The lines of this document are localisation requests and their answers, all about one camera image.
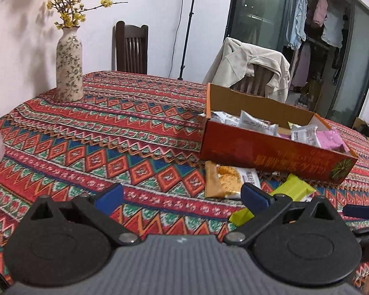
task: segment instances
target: light blue shirt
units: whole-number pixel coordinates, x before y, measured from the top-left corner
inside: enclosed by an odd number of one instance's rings
[[[302,41],[306,40],[305,21],[308,0],[294,0],[295,10],[291,7],[291,21],[288,24],[286,39],[287,45],[293,50],[301,47]]]

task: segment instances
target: glass panel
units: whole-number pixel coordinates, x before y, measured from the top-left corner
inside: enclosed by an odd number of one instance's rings
[[[357,104],[361,102],[362,89],[369,84],[369,14],[357,4],[354,8],[354,23],[351,46],[344,76],[329,118],[350,126]]]
[[[237,0],[230,37],[277,49],[286,0]]]

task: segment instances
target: geometric pattern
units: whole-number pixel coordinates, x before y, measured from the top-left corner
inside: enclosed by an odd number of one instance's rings
[[[111,218],[145,238],[148,234],[215,234],[235,227],[228,217],[237,201],[205,199],[199,161],[206,87],[147,75],[95,72],[84,76],[82,100],[55,101],[48,91],[0,119],[6,152],[0,163],[0,271],[11,280],[2,247],[31,204],[48,194],[67,201],[122,183],[124,203]],[[369,142],[334,122],[359,156],[340,185],[309,182],[341,211],[369,205]],[[259,172],[268,193],[287,174]],[[344,218],[354,227],[369,221]],[[369,274],[362,264],[354,280]]]

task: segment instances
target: table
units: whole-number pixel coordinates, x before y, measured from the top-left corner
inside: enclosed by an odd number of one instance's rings
[[[55,201],[124,185],[125,203],[111,217],[145,238],[148,234],[215,234],[240,202],[204,199],[199,162],[206,87],[156,76],[94,72],[84,77],[85,96],[59,103],[50,90],[0,119],[6,154],[0,164],[0,271],[8,278],[2,247],[40,195]],[[341,211],[346,203],[369,204],[369,142],[329,122],[360,156],[337,186],[311,182]],[[273,191],[286,175],[259,173]],[[355,227],[369,221],[345,218]],[[357,271],[361,285],[369,263]]]

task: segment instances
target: power cord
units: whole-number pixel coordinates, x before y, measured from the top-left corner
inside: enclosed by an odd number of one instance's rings
[[[178,27],[176,29],[176,33],[175,33],[175,41],[173,41],[173,50],[172,50],[172,58],[171,58],[171,69],[169,70],[169,75],[168,77],[171,77],[171,73],[172,73],[172,68],[173,68],[173,56],[175,54],[175,45],[176,45],[176,39],[178,37],[178,31],[179,31],[179,27],[181,25],[181,21],[182,21],[182,13],[183,13],[183,0],[182,0],[182,5],[181,5],[181,14],[179,16],[179,23],[178,23]]]

